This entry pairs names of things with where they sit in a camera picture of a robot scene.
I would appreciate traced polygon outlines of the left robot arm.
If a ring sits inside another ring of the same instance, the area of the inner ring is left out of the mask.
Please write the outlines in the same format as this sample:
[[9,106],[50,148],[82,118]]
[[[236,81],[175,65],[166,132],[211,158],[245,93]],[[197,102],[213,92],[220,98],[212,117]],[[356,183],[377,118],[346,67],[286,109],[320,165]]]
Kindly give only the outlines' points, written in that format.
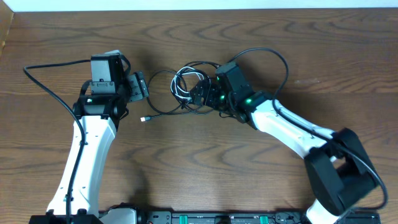
[[88,60],[91,79],[67,111],[74,119],[73,141],[58,189],[43,215],[30,223],[140,223],[146,218],[121,204],[99,210],[99,192],[109,148],[119,122],[129,114],[128,103],[149,95],[141,71],[131,72],[119,51],[94,54]]

